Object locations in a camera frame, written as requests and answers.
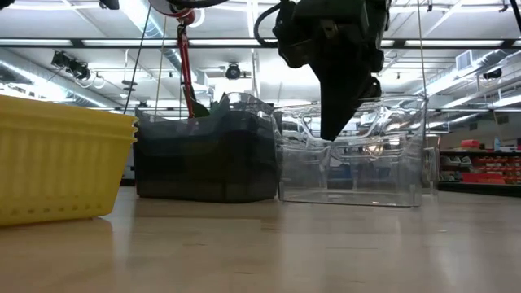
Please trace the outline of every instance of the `yellow plastic basket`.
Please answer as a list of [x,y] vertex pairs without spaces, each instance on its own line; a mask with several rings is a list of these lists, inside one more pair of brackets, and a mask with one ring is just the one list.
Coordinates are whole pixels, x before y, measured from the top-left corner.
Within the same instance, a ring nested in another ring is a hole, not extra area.
[[0,225],[110,213],[135,120],[0,95]]

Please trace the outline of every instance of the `plastic bin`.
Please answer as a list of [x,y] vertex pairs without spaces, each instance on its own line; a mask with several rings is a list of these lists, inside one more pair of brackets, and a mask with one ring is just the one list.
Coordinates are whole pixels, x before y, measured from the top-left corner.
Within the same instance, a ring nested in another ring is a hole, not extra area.
[[420,205],[426,106],[414,96],[364,103],[334,142],[320,139],[320,105],[277,109],[281,200]]
[[189,120],[155,120],[136,111],[138,195],[214,203],[273,199],[280,176],[273,108],[241,98],[247,100],[234,105],[225,97],[210,116]]
[[0,225],[110,213],[135,120],[0,96]]

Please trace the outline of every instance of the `shelving unit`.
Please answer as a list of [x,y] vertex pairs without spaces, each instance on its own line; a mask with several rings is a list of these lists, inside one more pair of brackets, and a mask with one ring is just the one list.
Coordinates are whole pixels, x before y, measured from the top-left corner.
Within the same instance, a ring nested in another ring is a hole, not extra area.
[[438,189],[521,197],[521,152],[441,151]]

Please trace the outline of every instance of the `clear plastic bin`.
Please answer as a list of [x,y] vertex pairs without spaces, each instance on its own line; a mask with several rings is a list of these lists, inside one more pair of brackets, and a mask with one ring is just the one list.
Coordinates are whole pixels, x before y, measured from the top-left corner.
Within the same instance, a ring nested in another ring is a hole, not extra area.
[[281,200],[419,206],[426,106],[414,96],[364,103],[334,142],[320,139],[320,105],[279,108]]
[[0,96],[0,225],[110,213],[135,120]]

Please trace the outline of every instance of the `table surface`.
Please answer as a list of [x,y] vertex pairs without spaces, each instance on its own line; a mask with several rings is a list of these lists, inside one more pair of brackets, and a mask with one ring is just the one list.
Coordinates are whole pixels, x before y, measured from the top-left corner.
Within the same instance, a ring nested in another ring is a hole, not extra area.
[[1,292],[515,292],[521,199],[421,208],[139,199],[103,218],[0,229]]

